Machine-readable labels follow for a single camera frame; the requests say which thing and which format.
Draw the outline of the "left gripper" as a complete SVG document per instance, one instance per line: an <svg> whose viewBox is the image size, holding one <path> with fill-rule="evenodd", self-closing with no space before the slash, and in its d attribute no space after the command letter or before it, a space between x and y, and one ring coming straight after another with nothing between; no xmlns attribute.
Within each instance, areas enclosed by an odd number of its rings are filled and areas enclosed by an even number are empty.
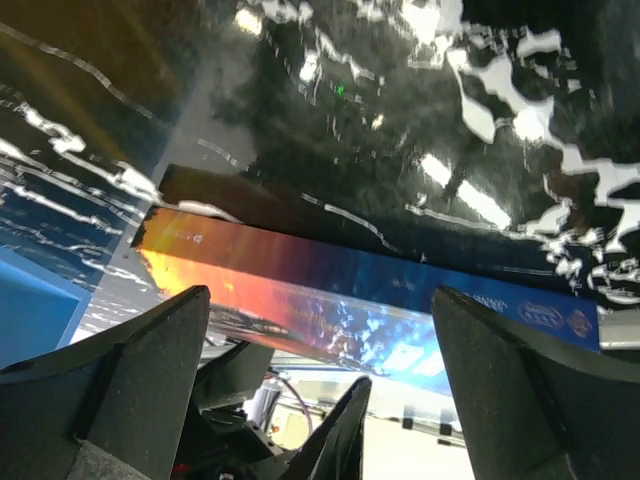
<svg viewBox="0 0 640 480"><path fill-rule="evenodd" d="M360 480L372 381L359 377L299 450L276 445L250 418L274 350L241 342L203 364L172 467L174 479Z"/></svg>

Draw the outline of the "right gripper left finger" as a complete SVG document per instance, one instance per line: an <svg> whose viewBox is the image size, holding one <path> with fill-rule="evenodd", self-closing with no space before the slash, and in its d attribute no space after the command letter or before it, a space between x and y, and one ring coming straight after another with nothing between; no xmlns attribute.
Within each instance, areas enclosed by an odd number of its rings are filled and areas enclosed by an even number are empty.
<svg viewBox="0 0 640 480"><path fill-rule="evenodd" d="M210 293L1 371L4 479L167 479L201 358Z"/></svg>

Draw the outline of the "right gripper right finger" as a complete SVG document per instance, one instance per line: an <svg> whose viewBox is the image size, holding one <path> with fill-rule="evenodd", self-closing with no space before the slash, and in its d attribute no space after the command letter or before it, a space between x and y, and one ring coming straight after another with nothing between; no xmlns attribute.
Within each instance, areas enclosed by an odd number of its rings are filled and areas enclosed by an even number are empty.
<svg viewBox="0 0 640 480"><path fill-rule="evenodd" d="M476 478L638 478L638 351L582 349L451 287L432 312Z"/></svg>

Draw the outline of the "blue pink yellow bookshelf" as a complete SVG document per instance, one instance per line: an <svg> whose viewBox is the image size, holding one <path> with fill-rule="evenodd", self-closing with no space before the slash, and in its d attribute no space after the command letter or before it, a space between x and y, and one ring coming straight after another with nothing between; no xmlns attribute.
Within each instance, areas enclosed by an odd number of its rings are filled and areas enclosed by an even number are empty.
<svg viewBox="0 0 640 480"><path fill-rule="evenodd" d="M1 366L64 348L91 293L25 257L1 250Z"/></svg>

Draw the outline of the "black marble pattern mat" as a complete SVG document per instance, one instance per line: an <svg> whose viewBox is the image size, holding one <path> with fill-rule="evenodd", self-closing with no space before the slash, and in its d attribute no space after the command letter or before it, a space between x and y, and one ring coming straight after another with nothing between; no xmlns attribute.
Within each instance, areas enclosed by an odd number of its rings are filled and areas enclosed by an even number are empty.
<svg viewBox="0 0 640 480"><path fill-rule="evenodd" d="M5 1L1 243L156 303L169 207L594 300L639 344L635 1Z"/></svg>

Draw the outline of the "blue Jane Eyre book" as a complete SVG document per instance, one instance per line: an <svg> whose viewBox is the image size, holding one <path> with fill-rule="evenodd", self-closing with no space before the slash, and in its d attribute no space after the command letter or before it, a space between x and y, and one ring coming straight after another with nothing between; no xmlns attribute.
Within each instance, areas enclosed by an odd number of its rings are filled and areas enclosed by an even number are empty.
<svg viewBox="0 0 640 480"><path fill-rule="evenodd" d="M589 351L591 300L229 223L152 209L133 248L165 294L204 285L214 305L249 316L241 338L429 392L451 392L432 315L454 288L509 319Z"/></svg>

